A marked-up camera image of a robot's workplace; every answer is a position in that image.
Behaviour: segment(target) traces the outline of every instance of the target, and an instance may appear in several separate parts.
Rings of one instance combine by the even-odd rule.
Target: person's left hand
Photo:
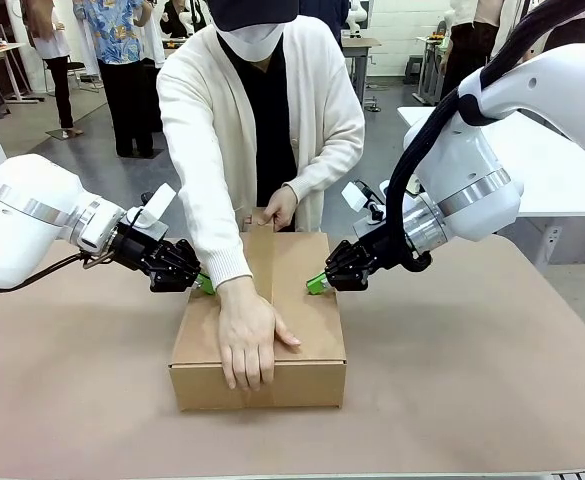
[[[296,194],[292,187],[283,185],[272,197],[267,208],[263,211],[263,224],[274,220],[274,231],[278,232],[292,223],[292,217],[298,205]]]

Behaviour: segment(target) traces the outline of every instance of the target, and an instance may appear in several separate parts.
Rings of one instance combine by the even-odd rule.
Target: person in background
[[[552,30],[543,51],[571,43],[585,43],[585,12]]]
[[[70,47],[65,38],[65,25],[59,21],[53,0],[21,0],[23,23],[30,44],[48,66],[54,80],[54,96],[59,111],[59,123],[68,137],[82,135],[74,127],[70,87],[68,85],[68,57]]]
[[[152,16],[145,0],[73,0],[74,14],[87,19],[101,70],[105,95],[112,114],[116,153],[130,157],[136,141],[140,156],[154,155],[149,115],[149,88],[141,43],[132,25],[143,27]],[[135,12],[140,18],[134,19]]]
[[[179,19],[179,15],[186,11],[185,0],[168,0],[161,16],[161,30],[170,35],[170,38],[186,38],[188,32]]]
[[[274,375],[275,334],[300,341],[260,297],[238,224],[264,207],[277,231],[318,231],[323,191],[363,151],[365,120],[343,53],[298,0],[209,0],[213,25],[170,56],[158,80],[165,136],[199,260],[221,304],[230,388]]]
[[[299,13],[322,20],[330,27],[339,46],[341,46],[341,30],[348,19],[349,11],[350,0],[299,0]]]
[[[443,97],[490,60],[499,29],[501,26],[509,28],[513,23],[511,8],[504,11],[506,2],[515,3],[516,0],[451,0],[454,21],[441,61],[445,74]]]

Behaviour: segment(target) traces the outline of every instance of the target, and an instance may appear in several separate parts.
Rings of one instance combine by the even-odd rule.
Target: white cardigan
[[[297,231],[318,231],[323,190],[363,151],[364,118],[343,54],[320,20],[283,34]],[[209,26],[168,58],[158,79],[163,128],[181,178],[190,238],[214,286],[251,275],[238,224],[256,205],[256,127],[234,66]]]

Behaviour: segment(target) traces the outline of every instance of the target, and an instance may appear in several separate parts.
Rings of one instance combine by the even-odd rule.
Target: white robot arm
[[[481,126],[525,108],[585,149],[585,113],[580,115],[585,110],[585,44],[552,50],[512,69],[536,38],[584,10],[585,0],[544,2],[488,66],[466,78],[430,118],[412,127],[405,152],[385,184],[386,217],[357,222],[359,241],[344,241],[334,250],[325,271],[308,282],[310,293],[329,286],[365,290],[369,275],[399,264],[422,271],[432,261],[430,251],[453,237],[479,241],[513,223],[523,185],[500,164]],[[412,173],[425,191],[405,202]],[[345,192],[350,199],[356,197],[352,192]],[[366,206],[376,204],[366,197]],[[406,203],[412,205],[405,209]]]
[[[360,23],[368,18],[368,12],[361,5],[361,0],[350,0],[350,10],[346,23],[350,27],[350,38],[361,38]]]
[[[518,108],[552,122],[585,150],[585,45],[552,50],[518,66],[481,91],[481,70],[466,78],[459,97],[475,98],[478,112],[503,119]],[[412,143],[425,121],[405,137]],[[513,223],[519,212],[523,184],[511,178],[492,152],[479,126],[460,113],[443,128],[430,152],[415,170],[440,223],[437,242],[454,236],[478,241]],[[418,250],[438,246],[414,239]]]
[[[0,165],[0,293],[30,285],[82,260],[84,268],[117,262],[150,277],[153,292],[182,292],[203,282],[200,265],[185,240],[164,240],[159,221],[175,196],[167,184],[146,205],[128,211],[83,189],[73,173],[38,155]],[[56,239],[79,253],[32,273]]]

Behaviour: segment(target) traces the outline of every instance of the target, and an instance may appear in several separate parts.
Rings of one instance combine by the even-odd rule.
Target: black cap
[[[299,15],[299,0],[208,0],[208,6],[214,23],[224,32],[288,23]]]

